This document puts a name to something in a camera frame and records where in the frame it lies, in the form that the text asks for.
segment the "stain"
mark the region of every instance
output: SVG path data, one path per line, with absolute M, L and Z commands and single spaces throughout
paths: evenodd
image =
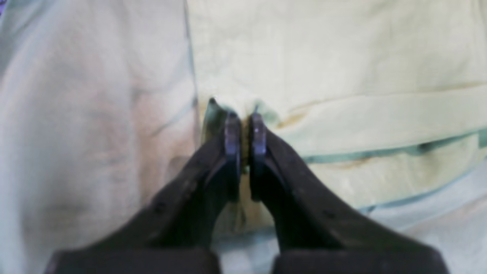
M 434 89 L 418 89 L 417 93 L 437 93 L 437 92 L 447 92 L 447 91 L 454 91 L 458 89 L 468 89 L 486 85 L 487 82 L 468 82 L 468 83 L 460 83 L 456 85 L 445 85 L 445 86 L 435 86 Z
M 289 117 L 285 121 L 282 121 L 279 124 L 277 124 L 276 128 L 277 129 L 280 129 L 280 128 L 284 128 L 284 127 L 289 127 L 289 126 L 295 125 L 295 124 L 299 123 L 301 120 L 303 120 L 303 118 L 305 116 L 306 116 L 305 113 L 300 113 L 300 114 L 292 115 L 291 117 Z
M 294 108 L 291 108 L 289 111 L 292 112 L 292 111 L 296 111 L 296 110 L 299 110 L 299 109 L 308 108 L 308 107 L 311 107 L 311 106 L 314 106 L 314 105 L 319 105 L 319 104 L 322 104 L 322 103 L 325 103 L 325 102 L 328 102 L 328 101 L 332 101 L 332 100 L 334 100 L 334 98 L 323 99 L 323 100 L 314 100 L 314 101 L 311 101 L 311 102 L 308 102 L 308 103 L 305 103 L 305 104 L 296 106 Z
M 366 157 L 366 158 L 358 159 L 358 160 L 351 161 L 351 162 L 341 163 L 339 165 L 335 165 L 334 167 L 336 167 L 337 169 L 342 169 L 342 170 L 354 169 L 358 166 L 361 166 L 361 165 L 364 165 L 364 164 L 370 162 L 372 160 L 372 158 L 373 157 Z

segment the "white fabric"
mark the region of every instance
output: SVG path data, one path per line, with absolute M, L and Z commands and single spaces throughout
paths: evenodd
M 0 274 L 122 225 L 197 147 L 179 0 L 9 0 L 0 19 Z
M 368 217 L 434 246 L 451 274 L 487 272 L 487 161 L 435 193 L 364 209 Z M 279 253 L 269 230 L 222 240 L 222 268 L 234 274 L 266 274 Z

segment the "cream fabric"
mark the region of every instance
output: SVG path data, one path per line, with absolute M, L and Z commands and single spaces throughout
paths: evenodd
M 487 127 L 483 5 L 188 0 L 198 96 L 242 118 L 258 106 L 305 158 L 402 149 L 310 165 L 356 207 L 426 193 L 486 155 L 478 145 Z

